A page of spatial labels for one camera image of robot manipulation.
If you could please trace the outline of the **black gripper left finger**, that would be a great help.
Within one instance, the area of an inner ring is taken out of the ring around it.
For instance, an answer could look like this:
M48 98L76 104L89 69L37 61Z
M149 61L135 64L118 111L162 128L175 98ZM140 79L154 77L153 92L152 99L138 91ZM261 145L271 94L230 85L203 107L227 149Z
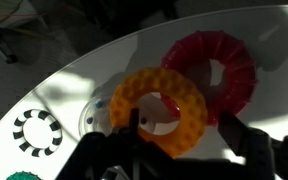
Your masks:
M132 109L127 123L109 136L84 135L55 180L100 180L120 166L131 180L176 180L181 177L176 161L153 142L139 136L139 110Z

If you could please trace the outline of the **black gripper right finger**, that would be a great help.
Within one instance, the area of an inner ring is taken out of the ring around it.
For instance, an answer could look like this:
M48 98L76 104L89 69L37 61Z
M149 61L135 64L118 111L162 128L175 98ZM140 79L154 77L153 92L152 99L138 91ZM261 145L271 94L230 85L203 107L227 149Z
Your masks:
M274 139L229 112L220 113L218 132L236 156L245 158L249 180L276 180L275 175L288 180L288 135Z

